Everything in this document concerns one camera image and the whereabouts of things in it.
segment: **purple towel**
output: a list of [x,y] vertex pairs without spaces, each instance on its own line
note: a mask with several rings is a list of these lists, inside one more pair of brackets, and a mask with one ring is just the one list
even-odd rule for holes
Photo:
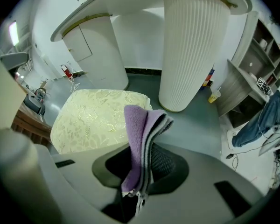
[[127,105],[124,112],[132,169],[121,187],[123,192],[144,193],[150,184],[152,143],[172,125],[173,119],[163,110],[147,111],[136,105]]

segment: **floral patterned fabric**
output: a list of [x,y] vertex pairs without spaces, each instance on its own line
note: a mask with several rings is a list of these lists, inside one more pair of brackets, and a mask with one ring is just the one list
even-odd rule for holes
[[152,110],[143,94],[118,90],[78,90],[62,107],[51,131],[60,154],[81,152],[128,142],[124,107]]

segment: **blue jeans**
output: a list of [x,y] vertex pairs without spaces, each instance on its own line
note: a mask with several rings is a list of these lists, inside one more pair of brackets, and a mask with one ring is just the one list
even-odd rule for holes
[[242,147],[261,137],[261,132],[266,133],[274,125],[280,125],[280,92],[276,91],[269,102],[258,112],[248,124],[246,124],[239,133],[232,138],[234,147]]

